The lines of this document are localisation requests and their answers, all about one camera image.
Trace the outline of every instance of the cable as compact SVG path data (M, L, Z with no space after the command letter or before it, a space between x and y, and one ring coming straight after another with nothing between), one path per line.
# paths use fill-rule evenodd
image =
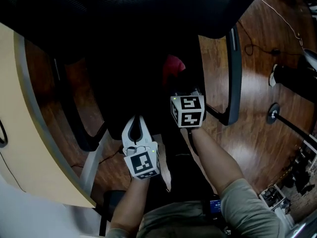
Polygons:
M250 37L249 33L247 32L247 30L244 28L244 26L242 25L242 23L238 20L238 23L240 24L240 26L242 27L243 31L246 33L246 35L248 36L251 44L247 44L244 46L244 51L245 53L248 55L248 56L252 56L253 55L253 51L254 51L254 47L257 47L260 51L264 52L264 53L267 53L269 55L272 55L272 56L278 56L280 55L281 53L285 53L285 54L288 54L290 56L301 56L302 54L292 54L292 53L288 53L286 51L281 51L279 49L273 49L271 51L267 51L267 50L264 50L263 48L261 48L260 46L256 45L256 44L253 44L253 41L252 41L252 38Z
M109 160L109 159L111 159L111 158L113 158L117 153L118 153L119 151L117 151L115 154L112 154L111 156L109 156L109 157L106 157L105 159L103 159L102 161L100 161L99 163L98 163L98 165L100 165L102 162L104 162L104 161L106 161L106 160ZM72 166L70 166L71 168L73 168L73 167L79 167L79 168L84 168L82 165L80 165L80 164L74 164L74 165L72 165Z
M2 153L1 153L1 152L0 152L0 155L1 155L1 157L2 157L2 159L3 159L3 161L4 161L4 163L5 163L6 167L8 168L9 172L12 174L12 176L13 176L13 178L15 179L16 183L19 185L20 189L21 189L23 192L26 193L26 191L21 188L20 184L18 183L18 181L16 180L15 176L14 176L13 173L11 172L10 168L9 168L8 165L6 164L6 162L5 162L5 160L4 160L4 157L2 156Z
M271 5L269 5L266 1L264 1L264 0L261 0L261 1L264 2L268 7L270 7L277 15L279 15L279 16L284 20L284 22L285 22L285 23L291 28L291 30L293 31L295 38L296 38L297 40L299 40L299 45L300 45L301 47L303 47L303 40L302 40L302 38L298 37L298 36L300 36L299 34L298 34L298 36L296 35L295 30L294 30L293 27L285 20L285 18L283 18L283 16L282 16L281 14L279 14L279 13L276 11L276 9L274 9L274 8L273 8Z

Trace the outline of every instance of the shirt sleeve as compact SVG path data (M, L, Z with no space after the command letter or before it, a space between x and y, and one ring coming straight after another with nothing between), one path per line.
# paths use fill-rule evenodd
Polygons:
M106 238L128 238L129 233L121 228L112 228L106 234Z
M249 238L284 238L281 220L258 199L245 179L229 185L221 195L221 212L240 235Z

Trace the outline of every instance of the black pants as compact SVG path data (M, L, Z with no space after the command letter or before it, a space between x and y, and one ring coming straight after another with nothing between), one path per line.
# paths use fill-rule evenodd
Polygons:
M171 191L161 175L151 178L145 213L161 206L191 200L208 200L213 190L196 164L180 129L171 116L162 133L166 163L171 175Z
M281 83L294 93L313 103L317 103L316 76L317 71L307 68L307 63L305 62L299 62L297 69L278 65L274 71L276 83Z

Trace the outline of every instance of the forearm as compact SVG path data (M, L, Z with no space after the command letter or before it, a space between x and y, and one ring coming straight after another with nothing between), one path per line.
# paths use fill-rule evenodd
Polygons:
M144 213L149 182L150 179L132 179L127 192L114 211L111 228L121 228L130 234L138 231Z
M193 129L192 136L206 175L219 195L235 180L243 178L238 163L204 129Z

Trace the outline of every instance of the desk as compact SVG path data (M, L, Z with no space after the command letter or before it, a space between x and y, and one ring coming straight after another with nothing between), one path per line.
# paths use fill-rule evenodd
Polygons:
M89 189L64 159L37 106L24 38L3 24L0 24L0 120L8 137L8 144L0 152L16 178L0 157L0 174L8 184L63 204L95 207Z

